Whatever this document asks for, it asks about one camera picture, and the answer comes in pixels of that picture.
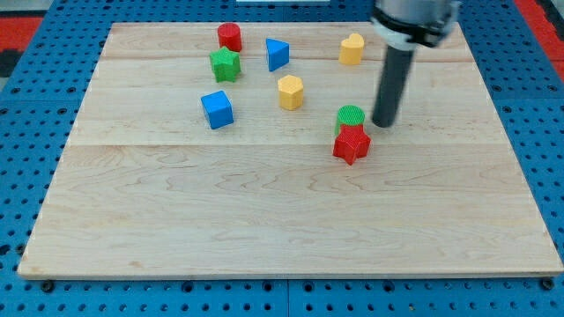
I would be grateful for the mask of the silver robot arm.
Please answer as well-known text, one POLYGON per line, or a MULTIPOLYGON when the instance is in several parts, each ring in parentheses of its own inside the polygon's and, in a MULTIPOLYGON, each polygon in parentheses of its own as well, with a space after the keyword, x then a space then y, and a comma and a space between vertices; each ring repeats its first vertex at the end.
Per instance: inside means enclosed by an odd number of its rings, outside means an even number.
POLYGON ((374 0, 371 23, 394 49, 437 47, 454 28, 461 7, 454 0, 374 0))

